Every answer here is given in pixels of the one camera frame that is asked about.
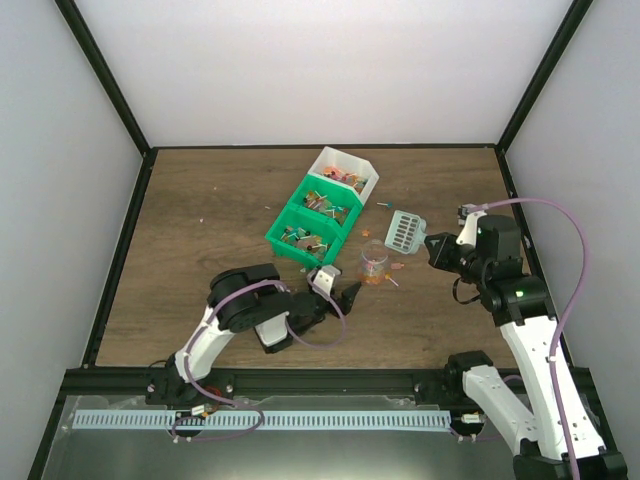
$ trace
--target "black metal frame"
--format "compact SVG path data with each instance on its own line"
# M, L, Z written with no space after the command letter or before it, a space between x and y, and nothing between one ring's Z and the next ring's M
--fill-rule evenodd
M556 68L562 54L573 38L573 34L576 33L576 30L589 11L592 3L593 0L573 0L553 40L551 40L549 48L547 48L544 57L542 57L540 65L538 65L536 72L533 74L533 78L529 82L524 95L520 99L515 112L513 112L507 128L505 128L504 133L498 141L498 150L501 153L504 154L509 150L513 140L524 124L527 115L529 115L533 105L536 103L538 96L547 84L547 80L551 77L553 70Z
M500 375L517 373L516 369L501 369ZM585 396L590 409L600 419L600 433L607 447L616 444L607 423L602 404L586 368L571 368L578 391ZM281 370L219 368L213 376L224 379L218 387L233 385L235 396L267 398L290 395L384 395L413 398L418 405L434 405L452 412L470 412L477 406L468 399L459 399L447 389L443 370ZM146 396L149 369L145 367L95 367L68 370L36 453L29 480L41 478L46 467L51 443L58 429L65 400L79 395ZM522 385L511 387L514 393L525 393Z
M403 144L403 145L335 145L338 148L492 148L509 198L517 197L517 192L506 161L506 151L522 127L529 111L549 79L562 53L577 30L593 0L574 0L562 24L553 38L544 58L527 87L516 111L509 121L497 145L486 144ZM123 124L143 157L131 203L127 211L121 235L118 240L113 262L105 284L98 312L83 357L83 368L68 370L53 406L52 413L33 462L30 479L41 477L58 427L67 396L74 395L146 395L148 369L138 367L97 367L96 357L111 312L127 252L133 237L144 195L151 177L160 148L203 148L203 147L160 147L151 148L142 133L122 91L102 56L93 36L73 0L56 0L56 4L99 81L111 99ZM325 145L269 145L269 146L214 146L205 148L321 148ZM532 273L544 279L544 274L524 212L520 205L513 205L513 213L522 229L525 252ZM567 358L569 352L563 341ZM501 370L502 375L515 370ZM588 369L571 367L578 390L587 397L594 413L601 419L601 434L611 449L615 442L609 429L604 410ZM467 400L452 400L448 395L443 370L243 370L214 369L213 375L232 382L234 395L267 397L273 395L400 395L413 397L419 404L437 405L442 409L459 410L477 408ZM513 387L514 392L524 393L523 387Z

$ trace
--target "perforated cable tray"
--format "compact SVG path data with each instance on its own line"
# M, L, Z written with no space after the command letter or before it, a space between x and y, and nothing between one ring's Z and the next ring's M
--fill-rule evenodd
M265 411L260 430L396 430L447 432L451 414L446 411ZM256 423L253 411L223 410L203 420L185 420L178 430L244 430ZM175 411L78 410L75 430L167 430Z

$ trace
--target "small plastic bin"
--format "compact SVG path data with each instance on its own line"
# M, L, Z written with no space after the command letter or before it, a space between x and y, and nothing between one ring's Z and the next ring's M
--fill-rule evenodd
M298 186L296 191L289 199L289 205L305 208L313 215L318 215L321 218L328 218L336 223L336 226L342 232L342 237L347 238L349 232L356 223L360 212L362 211L362 204L358 199L358 195L351 188L344 188L335 184L336 182L330 182L327 178L320 178L315 175L306 175L302 183ZM316 192L321 197L326 196L334 206L344 207L349 209L349 214L344 223L340 225L330 215L316 212L306 207L304 199L309 192Z
M320 235L331 245L324 259L320 261L310 253L283 242L281 238L287 227L302 227L312 235ZM276 255L289 257L307 268L314 268L318 265L331 265L342 248L346 236L343 236L340 225L332 218L312 212L305 207L287 204L267 232L266 238L271 242Z
M358 191L353 187L325 177L324 170L327 167L337 167L343 172L355 173L359 177L366 178L367 184L362 189L362 192L358 193ZM340 150L336 150L331 147L324 147L322 149L322 152L313 163L308 173L316 177L321 177L327 182L340 186L340 188L348 189L358 197L362 205L367 203L369 195L371 195L371 192L373 191L373 187L376 186L376 183L378 183L378 179L380 178L378 172L373 168L373 165L371 165L367 160L354 155L349 155L348 153L341 152Z

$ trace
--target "white wall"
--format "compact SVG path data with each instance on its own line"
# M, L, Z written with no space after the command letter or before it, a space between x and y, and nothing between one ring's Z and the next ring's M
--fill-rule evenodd
M0 9L0 478L78 367L140 156L55 3Z
M570 0L78 0L152 145L497 142Z
M508 152L518 193L561 202L591 241L593 273L567 340L591 368L619 448L640 477L640 3L594 2ZM557 305L575 286L571 225L527 208Z

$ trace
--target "green storage bin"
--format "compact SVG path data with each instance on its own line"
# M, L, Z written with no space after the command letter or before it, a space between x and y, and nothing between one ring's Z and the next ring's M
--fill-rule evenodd
M340 225L338 222L336 225L340 228L342 232L342 237L347 238L351 229L356 223L360 212L362 212L362 203L358 199L358 196L354 191L350 188L345 188L336 182L328 181L322 177L316 177L314 175L306 175L304 180L294 194L289 199L289 205L294 205L296 207L306 208L304 204L304 198L309 193L309 191L316 192L320 194L320 196L327 196L327 200L329 200L333 205L338 207L345 207L349 209L349 215L345 219L344 223ZM323 218L329 218L333 220L328 215L324 215L319 212L315 212L310 208L306 208L307 211L314 215L318 215Z
M320 262L310 253L280 240L287 227L302 227L313 235L322 236L324 241L331 244L324 260ZM276 255L289 257L302 263L306 268L332 264L346 238L346 235L343 234L343 228L332 218L290 203L285 205L266 235L266 239L271 243Z

